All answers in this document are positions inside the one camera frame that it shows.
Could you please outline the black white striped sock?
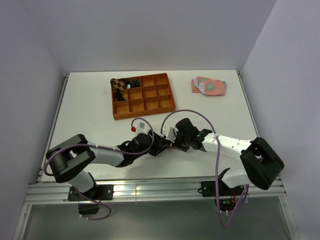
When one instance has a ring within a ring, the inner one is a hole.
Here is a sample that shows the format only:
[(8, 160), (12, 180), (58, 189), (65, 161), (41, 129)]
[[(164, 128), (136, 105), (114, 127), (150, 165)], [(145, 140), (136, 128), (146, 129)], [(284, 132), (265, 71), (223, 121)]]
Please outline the black white striped sock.
[(141, 86), (141, 83), (139, 79), (133, 79), (127, 83), (127, 89), (139, 88), (140, 86)]

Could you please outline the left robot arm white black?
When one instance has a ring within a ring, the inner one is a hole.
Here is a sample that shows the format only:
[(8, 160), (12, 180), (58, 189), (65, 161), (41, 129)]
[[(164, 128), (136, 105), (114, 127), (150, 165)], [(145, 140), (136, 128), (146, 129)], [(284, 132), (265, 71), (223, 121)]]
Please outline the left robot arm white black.
[(151, 130), (113, 148), (94, 146), (83, 134), (77, 134), (48, 150), (46, 159), (57, 183), (69, 183), (82, 197), (91, 200), (96, 197), (98, 186), (92, 174), (85, 171), (88, 165), (124, 168), (145, 154), (155, 157), (171, 145), (170, 140)]

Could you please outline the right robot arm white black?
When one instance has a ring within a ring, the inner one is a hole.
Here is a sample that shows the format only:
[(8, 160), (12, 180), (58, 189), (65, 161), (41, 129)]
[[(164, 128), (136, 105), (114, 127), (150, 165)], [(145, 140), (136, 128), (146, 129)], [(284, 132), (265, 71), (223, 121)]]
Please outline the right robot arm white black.
[(209, 129), (198, 130), (189, 118), (180, 120), (175, 127), (177, 132), (173, 147), (184, 152), (193, 148), (227, 157), (229, 163), (224, 163), (224, 169), (218, 171), (216, 183), (216, 189), (222, 195), (249, 184), (268, 190), (285, 167), (281, 158), (261, 137), (242, 140), (214, 134)]

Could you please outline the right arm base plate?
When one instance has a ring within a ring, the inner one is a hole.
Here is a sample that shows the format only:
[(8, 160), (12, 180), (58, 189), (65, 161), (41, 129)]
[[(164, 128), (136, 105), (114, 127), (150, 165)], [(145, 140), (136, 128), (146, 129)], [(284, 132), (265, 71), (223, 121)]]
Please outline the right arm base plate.
[[(228, 187), (222, 180), (218, 180), (218, 191), (220, 197), (234, 197), (240, 196), (245, 190), (246, 185), (238, 185), (236, 187)], [(203, 197), (216, 197), (216, 181), (202, 181), (198, 193)]]

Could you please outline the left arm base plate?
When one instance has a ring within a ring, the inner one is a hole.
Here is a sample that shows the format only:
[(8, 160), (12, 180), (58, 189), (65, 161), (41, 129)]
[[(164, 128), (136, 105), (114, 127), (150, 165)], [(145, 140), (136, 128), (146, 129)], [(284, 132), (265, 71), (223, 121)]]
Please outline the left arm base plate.
[(67, 200), (69, 202), (87, 201), (87, 199), (85, 198), (87, 197), (95, 201), (110, 201), (113, 199), (113, 193), (114, 186), (112, 184), (100, 184), (94, 186), (87, 192), (83, 192), (82, 194), (79, 193), (74, 186), (71, 186), (69, 188)]

